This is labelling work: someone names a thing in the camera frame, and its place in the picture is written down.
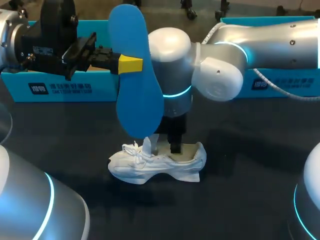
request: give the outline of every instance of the black table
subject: black table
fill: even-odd
[[[319,103],[217,103],[195,93],[184,142],[206,147],[201,182],[158,175],[133,185],[107,169],[108,157],[133,142],[114,102],[13,103],[3,84],[0,89],[13,117],[5,147],[85,199],[90,240],[285,240],[297,178],[320,141]]]

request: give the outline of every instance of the shoe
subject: shoe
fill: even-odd
[[[171,154],[169,143],[157,144],[158,154],[152,154],[148,137],[142,146],[136,142],[123,144],[122,151],[112,155],[108,169],[116,178],[130,184],[144,184],[156,174],[169,174],[184,182],[200,182],[199,171],[206,164],[207,153],[204,146],[182,144],[182,154]]]

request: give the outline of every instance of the shoe sole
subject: shoe sole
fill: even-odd
[[[121,177],[117,176],[116,174],[113,174],[111,171],[110,173],[117,179],[129,183],[129,184],[136,184],[136,185],[142,185],[145,184],[149,179],[151,179],[153,176],[159,174],[142,174],[137,177]],[[199,173],[191,173],[191,174],[183,174],[183,173],[166,173],[173,177],[174,179],[182,182],[189,182],[189,183],[198,183],[200,182],[200,176]]]

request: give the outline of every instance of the yellow block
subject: yellow block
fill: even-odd
[[[141,58],[121,55],[119,57],[118,74],[142,72],[143,60]]]

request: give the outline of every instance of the white cable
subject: white cable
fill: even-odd
[[[212,37],[212,35],[223,25],[226,25],[224,22],[217,23],[208,33],[208,35],[205,37],[205,39],[202,41],[202,44],[207,44],[209,39]]]
[[[205,37],[205,39],[203,40],[202,44],[207,44],[207,42],[209,41],[209,39],[213,36],[213,34],[223,25],[226,25],[223,22],[219,22],[218,24],[216,24],[208,33],[208,35]],[[295,94],[292,94],[290,92],[287,92],[285,90],[283,90],[282,88],[278,87],[277,85],[275,85],[274,83],[272,83],[268,78],[266,78],[258,69],[254,68],[253,71],[263,80],[265,81],[271,88],[273,88],[274,90],[278,91],[279,93],[291,98],[291,99],[295,99],[295,100],[300,100],[300,101],[307,101],[307,102],[314,102],[314,101],[320,101],[320,96],[298,96]]]
[[[271,88],[274,90],[278,91],[279,93],[282,93],[283,95],[286,95],[287,97],[295,100],[300,100],[300,101],[308,101],[308,102],[314,102],[314,101],[319,101],[320,96],[298,96],[295,94],[292,94],[290,92],[287,92],[283,90],[282,88],[278,87],[274,83],[272,83],[269,79],[267,79],[258,69],[253,69],[253,71],[263,80],[265,81]]]

